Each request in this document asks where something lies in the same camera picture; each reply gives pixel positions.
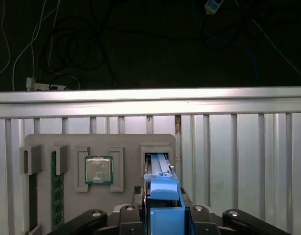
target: gray mounting plate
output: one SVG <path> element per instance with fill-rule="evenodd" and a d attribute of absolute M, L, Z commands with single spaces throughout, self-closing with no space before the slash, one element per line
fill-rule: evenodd
<path fill-rule="evenodd" d="M 150 150 L 169 153 L 175 163 L 176 140 L 170 134 L 32 134 L 25 139 L 25 147 L 41 146 L 41 170 L 37 174 L 38 226 L 43 234 L 51 231 L 51 152 L 60 150 L 57 166 L 64 170 L 64 221 L 68 222 L 90 209 L 108 214 L 117 205 L 131 203 L 134 186 L 143 185 L 141 168 L 143 155 Z M 113 185 L 85 184 L 86 155 L 113 156 Z"/>

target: white cable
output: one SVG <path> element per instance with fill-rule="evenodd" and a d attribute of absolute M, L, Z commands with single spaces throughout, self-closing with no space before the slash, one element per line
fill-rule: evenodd
<path fill-rule="evenodd" d="M 55 26 L 55 24 L 57 22 L 57 17 L 58 17 L 60 3 L 61 3 L 61 0 L 58 0 L 57 11 L 56 11 L 56 14 L 54 16 L 54 20 L 53 20 L 53 24 L 52 24 L 52 28 L 53 29 L 54 29 L 54 26 Z M 52 53 L 52 47 L 53 47 L 53 34 L 51 35 L 51 39 L 50 39 L 50 50 L 49 50 L 49 57 L 48 57 L 48 67 L 49 68 L 50 68 L 50 58 L 51 58 L 51 53 Z"/>
<path fill-rule="evenodd" d="M 44 5 L 43 5 L 43 8 L 42 8 L 42 14 L 41 14 L 41 18 L 40 18 L 40 21 L 38 23 L 38 29 L 37 29 L 37 33 L 36 33 L 36 36 L 32 39 L 32 41 L 24 48 L 24 50 L 20 53 L 20 55 L 17 57 L 17 59 L 14 61 L 14 64 L 13 64 L 13 70 L 12 70 L 12 88 L 13 88 L 13 91 L 15 92 L 15 86 L 14 86 L 14 73 L 15 73 L 15 65 L 17 63 L 17 61 L 19 60 L 19 58 L 23 55 L 23 53 L 26 51 L 26 49 L 36 40 L 38 34 L 39 34 L 39 30 L 41 28 L 41 23 L 42 21 L 46 18 L 43 19 L 43 16 L 44 16 L 44 10 L 45 10 L 45 6 L 46 6 L 46 2 L 47 0 L 44 1 Z"/>
<path fill-rule="evenodd" d="M 57 9 L 57 7 L 55 9 L 53 9 L 51 12 L 48 13 L 48 15 L 46 15 L 42 21 L 40 21 L 34 28 L 34 32 L 33 32 L 33 35 L 32 35 L 32 41 L 31 41 L 31 50 L 32 50 L 32 59 L 33 59 L 33 75 L 32 75 L 32 78 L 34 78 L 35 76 L 35 58 L 34 58 L 34 49 L 33 49 L 33 41 L 34 41 L 34 35 L 36 33 L 36 30 L 37 30 L 37 27 L 41 24 L 41 22 L 43 22 L 48 16 L 51 15 L 52 12 L 54 12 L 55 10 Z"/>
<path fill-rule="evenodd" d="M 240 7 L 240 4 L 237 0 L 234 0 L 235 4 L 237 4 L 238 7 Z M 263 32 L 264 36 L 267 38 L 268 42 L 276 49 L 276 51 L 283 57 L 283 59 L 301 76 L 301 71 L 298 70 L 285 56 L 282 54 L 282 52 L 276 47 L 276 45 L 272 42 L 272 40 L 268 37 L 268 35 L 264 32 L 262 27 L 252 19 L 252 22 Z"/>
<path fill-rule="evenodd" d="M 3 23 L 4 23 L 4 17 L 5 17 L 5 0 L 2 0 L 2 4 L 3 4 L 3 13 L 2 13 L 2 20 L 1 20 L 1 29 L 2 29 L 2 33 L 5 39 L 5 43 L 7 45 L 7 51 L 8 51 L 8 62 L 7 64 L 3 67 L 3 69 L 0 71 L 0 75 L 6 70 L 6 68 L 9 66 L 10 62 L 11 62 L 11 53 L 10 53 L 10 47 L 9 47 L 9 43 L 8 43 L 8 39 L 7 39 L 7 35 L 5 34 L 4 31 L 4 27 L 3 27 Z"/>
<path fill-rule="evenodd" d="M 54 17 L 54 20 L 53 20 L 53 24 L 52 24 L 52 28 L 53 29 L 54 29 L 54 26 L 55 26 L 55 24 L 57 22 L 57 17 L 58 17 L 60 3 L 61 3 L 61 0 L 58 0 L 57 11 L 56 11 L 56 14 L 55 14 L 55 17 Z M 49 56 L 48 56 L 48 67 L 49 67 L 49 70 L 51 72 L 53 72 L 53 70 L 50 68 L 50 59 L 51 59 L 52 47 L 53 47 L 53 35 L 51 36 L 51 39 L 50 39 L 50 51 L 49 51 Z M 53 72 L 53 73 L 56 74 L 56 75 L 59 75 L 59 76 L 63 75 L 62 73 L 58 73 L 58 72 Z M 80 88 L 81 88 L 80 81 L 75 76 L 73 76 L 73 75 L 67 74 L 66 76 L 69 76 L 69 77 L 75 79 L 78 82 L 78 89 L 80 90 Z"/>

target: tangled cables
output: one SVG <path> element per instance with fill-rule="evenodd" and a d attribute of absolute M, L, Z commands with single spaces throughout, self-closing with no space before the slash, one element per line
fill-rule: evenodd
<path fill-rule="evenodd" d="M 117 80 L 106 49 L 103 42 L 100 39 L 100 36 L 103 34 L 108 19 L 111 15 L 112 9 L 115 5 L 122 3 L 123 1 L 111 0 L 105 13 L 102 21 L 98 21 L 94 15 L 93 0 L 90 0 L 90 9 L 91 15 L 95 23 L 91 23 L 81 17 L 77 16 L 68 16 L 62 20 L 59 20 L 54 25 L 53 30 L 50 32 L 49 36 L 46 39 L 46 42 L 43 46 L 41 55 L 40 55 L 40 64 L 44 71 L 49 73 L 62 73 L 65 69 L 68 68 L 77 68 L 84 71 L 95 71 L 98 70 L 103 65 L 106 65 L 110 76 L 111 81 L 114 86 L 120 86 L 121 83 Z M 52 39 L 56 36 L 56 41 L 54 43 L 54 51 L 58 60 L 57 66 L 49 64 L 47 51 L 51 47 Z M 93 67 L 86 66 L 89 63 L 91 56 L 91 45 L 94 44 L 100 51 L 101 59 Z"/>
<path fill-rule="evenodd" d="M 213 19 L 218 18 L 225 11 L 233 11 L 239 14 L 239 19 L 233 21 L 229 26 L 214 32 L 213 34 L 207 35 L 206 28 L 209 22 Z M 290 15 L 289 13 L 296 14 L 292 19 L 284 19 L 285 17 L 277 17 L 276 15 Z M 273 5 L 272 0 L 253 0 L 253 1 L 241 1 L 241 5 L 238 6 L 230 6 L 230 7 L 222 7 L 218 10 L 216 16 L 206 16 L 201 24 L 201 33 L 202 33 L 202 41 L 204 45 L 214 51 L 224 50 L 232 45 L 234 41 L 236 41 L 237 37 L 240 34 L 246 35 L 250 40 L 257 41 L 261 37 L 264 36 L 265 28 L 270 24 L 296 24 L 301 19 L 301 0 L 294 5 L 291 6 L 279 6 L 276 7 Z M 250 25 L 254 24 L 252 21 L 256 21 L 262 30 L 254 30 L 254 27 L 250 27 Z M 212 47 L 209 43 L 207 43 L 208 39 L 211 39 L 215 36 L 220 36 L 228 31 L 232 31 L 231 39 L 228 40 L 229 43 L 221 46 L 221 47 Z"/>

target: green cpu substrate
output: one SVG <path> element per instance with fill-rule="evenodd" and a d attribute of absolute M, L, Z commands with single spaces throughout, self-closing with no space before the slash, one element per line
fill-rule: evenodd
<path fill-rule="evenodd" d="M 86 156 L 85 183 L 88 185 L 113 184 L 113 157 Z"/>

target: black cable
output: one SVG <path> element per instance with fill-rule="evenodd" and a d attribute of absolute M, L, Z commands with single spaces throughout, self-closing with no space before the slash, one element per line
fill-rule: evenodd
<path fill-rule="evenodd" d="M 60 80 L 62 77 L 71 77 L 71 75 L 70 74 L 60 74 L 60 75 L 57 75 L 57 76 L 55 76 L 51 81 L 50 81 L 50 83 L 49 83 L 49 90 L 50 91 L 52 91 L 52 86 L 53 86 L 53 84 L 55 83 L 55 81 L 58 81 L 58 80 Z M 73 78 L 73 82 L 72 82 L 72 84 L 74 84 L 74 83 L 78 83 L 79 85 L 80 85 L 80 87 L 81 87 L 81 85 L 83 85 L 83 83 L 82 83 L 82 81 L 80 81 L 78 78 Z"/>
<path fill-rule="evenodd" d="M 64 91 L 70 90 L 70 87 L 72 87 L 72 86 L 75 85 L 75 84 L 79 84 L 79 85 L 80 85 L 80 88 L 86 89 L 86 87 L 84 86 L 84 83 L 83 83 L 82 81 L 74 80 L 74 81 L 72 81 L 71 83 L 69 83 L 63 90 L 64 90 Z"/>
<path fill-rule="evenodd" d="M 116 4 L 123 3 L 124 1 L 116 1 L 111 0 L 109 2 L 108 9 L 102 18 L 101 23 L 99 23 L 99 27 L 90 23 L 89 21 L 75 16 L 66 17 L 60 21 L 57 21 L 53 30 L 50 32 L 49 36 L 46 39 L 46 42 L 43 46 L 42 53 L 40 55 L 40 64 L 46 72 L 50 73 L 58 73 L 62 72 L 67 68 L 81 69 L 85 71 L 94 71 L 102 67 L 103 64 L 106 64 L 107 69 L 110 73 L 111 80 L 114 84 L 120 85 L 121 83 L 115 76 L 114 71 L 112 70 L 112 66 L 110 60 L 108 58 L 107 52 L 103 43 L 100 39 L 100 36 L 103 34 L 105 30 L 105 26 L 108 22 L 108 19 L 111 15 L 112 9 Z M 94 21 L 96 21 L 96 17 L 93 11 L 93 1 L 90 0 L 90 9 L 92 12 L 92 16 Z M 66 23 L 71 23 L 71 21 L 77 21 L 81 23 L 82 27 L 80 29 L 65 27 Z M 50 68 L 48 66 L 48 56 L 47 51 L 50 45 L 51 39 L 54 36 L 58 36 L 56 41 L 54 41 L 54 50 L 55 54 L 59 60 L 57 67 Z M 97 64 L 97 66 L 93 68 L 86 67 L 90 59 L 90 54 L 92 51 L 91 45 L 96 45 L 99 51 L 102 54 L 102 61 Z"/>
<path fill-rule="evenodd" d="M 258 11 L 267 11 L 270 13 L 270 17 L 268 17 L 264 24 L 266 25 L 274 25 L 274 24 L 297 24 L 301 20 L 301 1 L 298 1 L 295 5 L 290 6 L 273 6 L 272 0 L 268 1 L 268 7 L 258 8 Z M 283 13 L 284 16 L 292 15 L 292 13 L 297 12 L 297 15 L 292 19 L 273 19 L 274 14 Z"/>
<path fill-rule="evenodd" d="M 209 21 L 212 18 L 219 17 L 219 13 L 216 16 L 207 16 L 204 18 L 202 22 L 203 30 L 201 31 L 200 37 L 195 38 L 175 38 L 175 37 L 168 37 L 164 35 L 158 35 L 154 33 L 145 32 L 143 30 L 126 30 L 126 29 L 115 29 L 112 27 L 108 27 L 107 23 L 111 16 L 112 9 L 120 3 L 124 3 L 126 0 L 110 0 L 109 6 L 107 8 L 106 13 L 104 14 L 102 20 L 99 20 L 95 15 L 95 7 L 94 7 L 94 0 L 89 0 L 90 4 L 90 14 L 93 18 L 94 23 L 89 22 L 83 18 L 76 17 L 76 16 L 69 16 L 65 17 L 64 19 L 56 22 L 54 29 L 51 31 L 49 36 L 46 39 L 46 43 L 43 46 L 43 50 L 40 56 L 40 62 L 42 68 L 50 73 L 60 72 L 67 68 L 76 68 L 85 71 L 94 71 L 101 68 L 102 65 L 106 65 L 108 72 L 110 73 L 111 80 L 113 85 L 121 85 L 118 79 L 115 76 L 114 71 L 112 70 L 112 66 L 110 63 L 110 59 L 108 57 L 108 53 L 101 41 L 101 35 L 106 31 L 114 31 L 119 33 L 128 33 L 128 34 L 141 34 L 151 37 L 157 37 L 161 39 L 176 41 L 176 42 L 190 42 L 190 41 L 202 41 L 205 46 L 211 50 L 223 50 L 230 46 L 230 44 L 226 44 L 220 48 L 213 48 L 211 47 L 207 41 L 209 38 L 220 36 L 221 34 L 233 30 L 233 35 L 229 42 L 233 43 L 239 34 L 244 33 L 248 36 L 251 40 L 258 40 L 263 36 L 263 32 L 253 33 L 251 31 L 254 28 L 254 25 L 251 23 L 252 19 L 254 19 L 260 26 L 264 29 L 269 24 L 278 24 L 280 22 L 272 22 L 271 18 L 275 12 L 280 12 L 282 10 L 289 10 L 289 9 L 297 9 L 300 4 L 291 7 L 273 7 L 272 0 L 253 0 L 251 3 L 241 3 L 241 7 L 221 7 L 219 12 L 221 11 L 235 11 L 240 15 L 239 20 L 232 22 L 228 27 L 223 28 L 214 32 L 211 35 L 203 34 L 204 29 L 208 25 Z M 81 23 L 81 28 L 71 28 L 65 27 L 66 23 L 71 23 L 71 21 L 77 21 Z M 47 62 L 47 51 L 51 41 L 51 37 L 57 36 L 57 40 L 54 43 L 54 48 L 56 51 L 57 58 L 59 60 L 58 66 L 56 68 L 49 68 Z M 80 60 L 79 51 L 82 45 L 82 58 Z M 102 61 L 100 61 L 97 66 L 93 68 L 86 67 L 85 65 L 89 63 L 90 54 L 92 50 L 92 45 L 95 45 L 102 55 Z"/>

